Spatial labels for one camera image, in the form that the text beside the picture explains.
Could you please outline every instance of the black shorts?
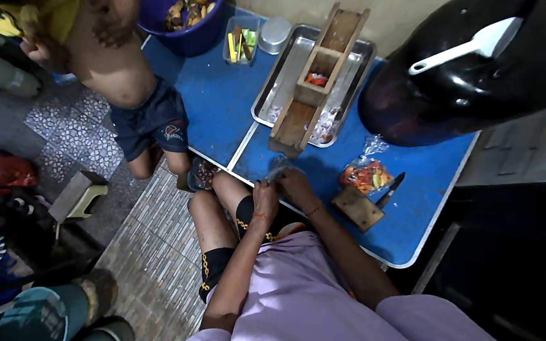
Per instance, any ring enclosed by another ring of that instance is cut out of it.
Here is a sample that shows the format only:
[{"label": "black shorts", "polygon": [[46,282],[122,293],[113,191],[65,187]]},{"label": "black shorts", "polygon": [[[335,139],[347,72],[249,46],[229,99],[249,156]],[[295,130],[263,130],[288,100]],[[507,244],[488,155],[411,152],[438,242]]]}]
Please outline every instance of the black shorts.
[{"label": "black shorts", "polygon": [[[237,206],[237,212],[235,213],[235,216],[237,217],[236,222],[237,227],[239,228],[240,239],[242,239],[246,234],[250,222],[252,221],[253,213],[254,198],[249,195],[242,199]],[[300,230],[311,230],[311,228],[309,228],[307,218],[280,204],[277,216],[273,220],[273,223],[269,228],[269,232],[265,235],[262,244],[273,242],[284,227],[294,223],[303,223],[304,228],[299,230],[294,229],[292,233],[299,232]],[[287,231],[288,230],[285,229],[282,236],[285,236]],[[202,282],[199,289],[199,296],[204,303],[206,302],[206,298],[208,297],[210,290],[214,288],[216,284],[218,284],[220,277],[223,275],[224,268],[227,267],[227,264],[229,263],[234,251],[235,249],[233,248],[218,248],[201,255]]]},{"label": "black shorts", "polygon": [[189,119],[180,93],[158,78],[155,89],[139,107],[111,105],[115,141],[129,162],[157,142],[164,151],[185,153],[189,148]]}]

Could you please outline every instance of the knee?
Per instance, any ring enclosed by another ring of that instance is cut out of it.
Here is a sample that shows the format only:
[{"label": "knee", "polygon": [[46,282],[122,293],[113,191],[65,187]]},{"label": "knee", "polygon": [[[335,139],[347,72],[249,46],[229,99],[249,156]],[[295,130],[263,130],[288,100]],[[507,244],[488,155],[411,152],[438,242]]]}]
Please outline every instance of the knee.
[{"label": "knee", "polygon": [[150,173],[149,171],[147,170],[132,170],[132,175],[139,179],[139,180],[147,180],[149,179],[150,177],[153,176],[153,173]]},{"label": "knee", "polygon": [[174,162],[168,162],[167,168],[172,174],[181,175],[188,173],[191,169],[191,161],[189,158],[174,160]]},{"label": "knee", "polygon": [[189,213],[191,215],[199,214],[200,212],[206,212],[210,208],[213,208],[213,204],[216,203],[216,197],[209,190],[198,190],[193,194],[191,204],[189,205]]},{"label": "knee", "polygon": [[214,187],[214,190],[216,190],[216,188],[220,188],[220,186],[224,186],[224,183],[225,182],[232,182],[232,181],[235,181],[235,178],[227,173],[227,172],[223,172],[222,170],[218,173],[216,173],[216,175],[214,175],[214,178],[212,179],[212,187]]}]

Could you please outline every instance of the hand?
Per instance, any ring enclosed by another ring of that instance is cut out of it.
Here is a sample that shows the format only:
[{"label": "hand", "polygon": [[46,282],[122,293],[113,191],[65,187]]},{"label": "hand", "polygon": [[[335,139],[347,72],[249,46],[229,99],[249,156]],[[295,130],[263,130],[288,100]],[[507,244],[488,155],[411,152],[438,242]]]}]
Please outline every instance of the hand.
[{"label": "hand", "polygon": [[321,201],[313,193],[309,180],[298,169],[285,168],[277,174],[276,183],[279,190],[305,213],[321,205]]},{"label": "hand", "polygon": [[68,74],[69,52],[47,36],[35,36],[32,41],[22,39],[20,49],[34,62],[57,74]]},{"label": "hand", "polygon": [[268,227],[273,223],[279,209],[279,197],[275,187],[269,186],[267,180],[256,182],[254,184],[254,213],[262,215],[267,222]]},{"label": "hand", "polygon": [[98,43],[118,48],[131,39],[140,12],[139,0],[90,0],[90,7],[96,15],[92,35]]}]

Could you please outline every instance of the shirtless child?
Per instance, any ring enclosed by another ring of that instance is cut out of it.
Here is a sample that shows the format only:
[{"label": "shirtless child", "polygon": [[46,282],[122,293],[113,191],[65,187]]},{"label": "shirtless child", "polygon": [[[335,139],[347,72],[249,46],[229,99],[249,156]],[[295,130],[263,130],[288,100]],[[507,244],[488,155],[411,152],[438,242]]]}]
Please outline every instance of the shirtless child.
[{"label": "shirtless child", "polygon": [[[38,33],[30,38],[19,21],[27,4],[39,10]],[[191,168],[189,120],[181,95],[140,50],[139,12],[140,0],[0,0],[0,33],[23,36],[30,59],[58,74],[72,72],[107,99],[115,140],[135,177],[151,177],[162,155],[172,173],[184,174]]]}]

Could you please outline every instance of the stainless steel tray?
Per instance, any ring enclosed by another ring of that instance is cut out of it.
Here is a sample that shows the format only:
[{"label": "stainless steel tray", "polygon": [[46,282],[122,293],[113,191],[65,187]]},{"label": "stainless steel tray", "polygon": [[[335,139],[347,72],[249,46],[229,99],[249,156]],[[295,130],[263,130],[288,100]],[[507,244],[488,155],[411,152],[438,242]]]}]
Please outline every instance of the stainless steel tray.
[{"label": "stainless steel tray", "polygon": [[[307,25],[296,25],[292,29],[271,69],[269,78],[264,82],[264,87],[252,105],[252,117],[256,122],[273,127],[274,121],[270,121],[272,117],[269,116],[269,111],[271,108],[282,108],[294,91],[320,31],[319,28]],[[323,112],[337,112],[334,118],[336,131],[333,135],[327,136],[325,141],[309,141],[310,144],[323,148],[331,146],[336,141],[345,124],[346,114],[375,57],[374,43],[363,40],[355,43],[323,109]]]}]

